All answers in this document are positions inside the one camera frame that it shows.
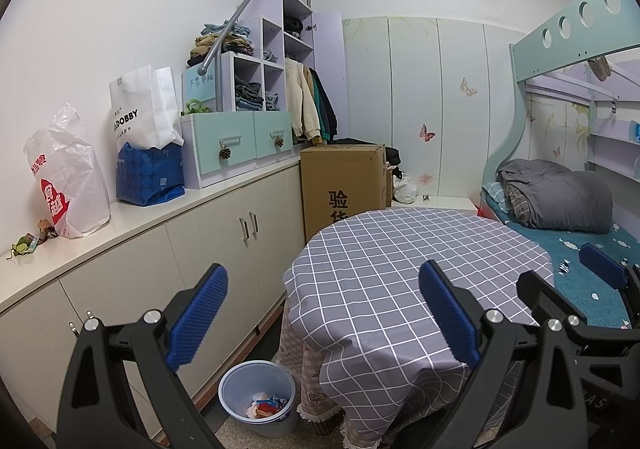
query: white plastic bag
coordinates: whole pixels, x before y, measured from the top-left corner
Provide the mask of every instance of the white plastic bag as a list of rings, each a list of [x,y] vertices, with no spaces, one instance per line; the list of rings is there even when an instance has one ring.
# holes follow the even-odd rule
[[[139,150],[184,144],[171,68],[139,68],[110,83],[109,92],[118,151],[126,142]]]
[[[411,177],[402,174],[402,180],[394,175],[394,198],[401,204],[412,204],[418,196],[418,188],[412,184]]]
[[[60,236],[87,236],[109,221],[109,194],[94,147],[69,104],[27,140],[23,152]]]

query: trash can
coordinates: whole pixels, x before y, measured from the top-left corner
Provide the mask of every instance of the trash can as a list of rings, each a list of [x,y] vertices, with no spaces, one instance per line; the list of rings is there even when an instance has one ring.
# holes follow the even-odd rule
[[[248,418],[246,410],[256,393],[287,399],[287,405],[269,418]],[[218,397],[222,407],[238,422],[267,438],[293,433],[300,416],[295,410],[296,383],[281,366],[268,361],[248,361],[231,368],[220,381]]]

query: tablecloth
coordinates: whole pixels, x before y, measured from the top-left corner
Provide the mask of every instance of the tablecloth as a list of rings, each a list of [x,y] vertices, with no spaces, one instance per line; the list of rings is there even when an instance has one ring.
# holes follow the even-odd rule
[[[534,323],[517,298],[519,275],[535,270],[553,284],[542,248],[498,222],[456,211],[389,208],[319,232],[284,275],[279,360],[302,381],[303,418],[331,429],[346,414],[346,447],[390,443],[405,425],[451,403],[468,377],[418,289],[428,259],[485,309],[516,322]],[[514,369],[493,425],[516,379]]]

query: mint green drawer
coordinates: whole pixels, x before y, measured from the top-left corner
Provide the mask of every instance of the mint green drawer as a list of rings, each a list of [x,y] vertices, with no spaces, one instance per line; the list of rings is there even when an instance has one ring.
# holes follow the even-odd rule
[[[293,147],[289,112],[254,112],[254,128],[257,158],[288,152]],[[284,141],[280,148],[276,146],[278,137]]]
[[[219,112],[193,116],[194,143],[201,174],[256,158],[252,113]],[[221,140],[231,150],[228,160],[220,158]]]

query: red butterfly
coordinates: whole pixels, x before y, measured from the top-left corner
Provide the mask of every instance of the red butterfly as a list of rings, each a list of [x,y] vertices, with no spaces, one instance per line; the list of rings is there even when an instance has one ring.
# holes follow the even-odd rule
[[[427,125],[423,124],[422,129],[420,130],[420,138],[424,139],[424,142],[429,142],[436,134],[427,133]]]

